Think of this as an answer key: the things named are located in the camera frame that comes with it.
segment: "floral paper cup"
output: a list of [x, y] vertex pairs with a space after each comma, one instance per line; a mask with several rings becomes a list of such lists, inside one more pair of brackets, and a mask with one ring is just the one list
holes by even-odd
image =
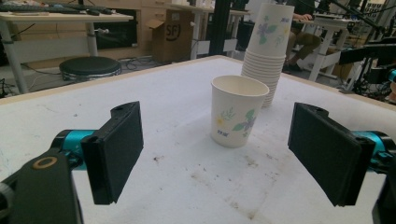
[[262, 3], [247, 50], [263, 55], [285, 55], [294, 7]]
[[214, 78], [211, 128], [213, 140], [224, 147], [244, 146], [268, 92], [265, 84], [250, 77]]

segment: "white table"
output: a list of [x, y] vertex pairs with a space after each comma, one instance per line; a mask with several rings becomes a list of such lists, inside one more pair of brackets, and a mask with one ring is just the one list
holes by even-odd
[[[340, 59], [341, 50], [343, 49], [344, 43], [349, 35], [349, 31], [347, 26], [350, 22], [357, 22], [351, 20], [333, 20], [333, 19], [322, 19], [315, 18], [313, 21], [301, 21], [296, 20], [297, 22], [316, 25], [322, 27], [324, 31], [327, 31], [321, 45], [318, 49], [318, 56], [315, 59], [314, 67], [311, 70], [309, 75], [309, 80], [315, 81], [317, 80], [320, 69], [326, 68], [326, 72], [323, 74], [327, 77], [334, 77], [332, 75], [332, 70], [335, 67], [335, 64], [338, 63]], [[330, 44], [332, 43], [332, 37], [335, 32], [342, 31], [336, 45], [336, 52], [328, 54], [328, 49]]]
[[[184, 6], [179, 4], [166, 3], [167, 6], [178, 8], [181, 10], [188, 10], [194, 14], [194, 29], [192, 31], [192, 43], [191, 43], [191, 59], [194, 60], [200, 54], [207, 54], [209, 52], [210, 41], [209, 40], [201, 40], [199, 38], [201, 30], [201, 20], [204, 16], [207, 16], [209, 13], [214, 12], [214, 8], [211, 7], [194, 7], [194, 6]], [[238, 25], [239, 21], [243, 16], [250, 15], [248, 11], [237, 11], [230, 10], [230, 19], [229, 23], [233, 23], [233, 29], [231, 33], [231, 39], [224, 41], [224, 51], [234, 51], [237, 39], [236, 36], [238, 34]]]
[[[21, 69], [21, 63], [30, 63], [47, 59], [68, 57], [90, 53], [97, 56], [94, 22], [128, 21], [133, 17], [124, 15], [75, 15], [50, 13], [48, 16], [16, 16], [7, 12], [0, 12], [0, 32], [2, 43], [6, 51], [20, 93], [29, 92]], [[9, 30], [12, 24], [85, 22], [87, 36], [51, 39], [13, 41]]]
[[140, 101], [145, 146], [118, 203], [94, 205], [87, 173], [73, 172], [85, 223], [373, 223], [384, 176], [366, 175], [356, 206], [333, 207], [288, 148], [291, 114], [294, 102], [317, 105], [350, 130], [396, 139], [396, 106], [283, 74], [247, 145], [229, 149], [209, 135], [210, 82], [241, 70], [215, 56], [2, 99], [0, 179], [58, 132], [98, 129], [111, 108]]

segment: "table surface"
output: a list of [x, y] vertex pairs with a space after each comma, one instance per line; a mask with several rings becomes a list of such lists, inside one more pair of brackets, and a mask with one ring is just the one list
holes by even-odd
[[49, 13], [48, 16], [19, 16], [12, 15], [8, 12], [0, 12], [0, 21], [13, 21], [13, 22], [62, 22], [62, 21], [128, 21], [132, 20], [133, 16], [126, 16], [121, 14], [105, 15], [100, 14], [99, 16], [91, 16], [86, 14], [61, 14], [61, 13]]
[[356, 206], [333, 207], [288, 149], [291, 114], [295, 102], [316, 105], [396, 139], [396, 106], [282, 74], [247, 144], [229, 149], [210, 138], [210, 82], [241, 70], [214, 56], [2, 99], [0, 179], [58, 132], [98, 129], [111, 108], [139, 101], [145, 145], [118, 203], [94, 205], [87, 173], [73, 171], [85, 223], [373, 223], [385, 177], [367, 173]]

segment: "chair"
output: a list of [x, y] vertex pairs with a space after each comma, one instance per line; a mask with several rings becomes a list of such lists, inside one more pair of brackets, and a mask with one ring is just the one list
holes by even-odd
[[113, 77], [122, 71], [119, 62], [105, 57], [79, 57], [59, 65], [64, 80], [78, 82]]

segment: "cardboard box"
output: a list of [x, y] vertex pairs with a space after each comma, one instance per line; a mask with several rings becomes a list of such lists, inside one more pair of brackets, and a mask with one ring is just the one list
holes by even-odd
[[152, 58], [160, 63], [186, 61], [191, 55], [194, 16], [190, 11], [166, 10], [165, 21], [150, 20]]
[[[335, 52], [336, 52], [336, 49], [328, 49], [326, 54], [328, 55], [328, 54], [332, 54]], [[334, 69], [332, 70], [332, 74], [337, 77], [340, 77], [341, 79], [346, 81], [352, 67], [353, 67], [353, 63], [346, 63], [343, 65], [336, 63]], [[323, 73], [326, 72], [326, 68], [320, 69], [320, 72], [323, 72]]]

